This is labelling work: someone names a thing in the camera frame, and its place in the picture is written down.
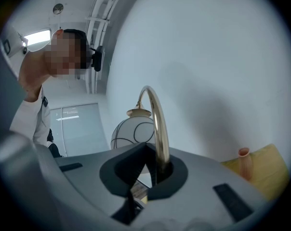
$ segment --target curved metal pole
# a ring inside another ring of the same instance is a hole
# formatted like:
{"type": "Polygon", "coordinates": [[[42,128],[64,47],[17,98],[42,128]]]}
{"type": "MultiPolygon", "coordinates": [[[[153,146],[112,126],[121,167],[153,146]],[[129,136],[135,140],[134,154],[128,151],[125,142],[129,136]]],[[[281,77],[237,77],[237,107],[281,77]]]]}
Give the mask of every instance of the curved metal pole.
{"type": "Polygon", "coordinates": [[[155,146],[156,146],[156,161],[159,167],[159,173],[163,173],[168,166],[170,155],[169,155],[169,141],[166,129],[166,122],[162,108],[160,106],[159,98],[155,91],[150,86],[145,86],[140,92],[137,105],[141,106],[142,97],[147,91],[154,121],[154,134],[155,134],[155,146]]]}

